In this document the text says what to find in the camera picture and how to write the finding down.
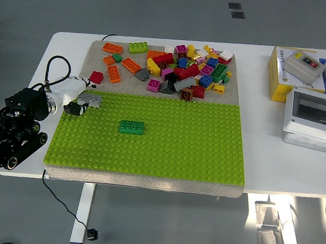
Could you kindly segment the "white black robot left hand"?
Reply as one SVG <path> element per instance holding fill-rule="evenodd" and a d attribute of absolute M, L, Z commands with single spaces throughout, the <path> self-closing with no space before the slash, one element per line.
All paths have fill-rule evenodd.
<path fill-rule="evenodd" d="M 53 85 L 50 92 L 46 92 L 48 110 L 50 114 L 75 100 L 92 82 L 88 78 L 72 77 Z"/>

